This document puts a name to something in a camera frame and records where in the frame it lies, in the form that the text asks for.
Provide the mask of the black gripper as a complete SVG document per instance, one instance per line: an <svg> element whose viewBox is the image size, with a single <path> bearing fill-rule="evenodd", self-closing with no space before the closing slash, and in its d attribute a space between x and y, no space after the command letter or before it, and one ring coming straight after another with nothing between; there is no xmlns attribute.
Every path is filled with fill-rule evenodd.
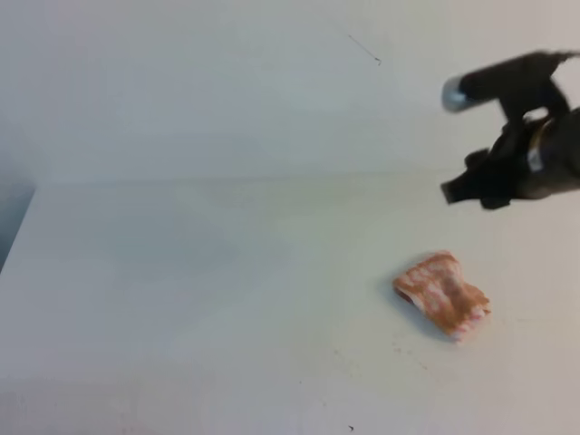
<svg viewBox="0 0 580 435"><path fill-rule="evenodd" d="M477 200L484 209L503 208L514 199L538 200L551 195L531 169L529 152L541 141L550 121L508 122L491 148L466 159L466 173L440 185L449 205Z"/></svg>

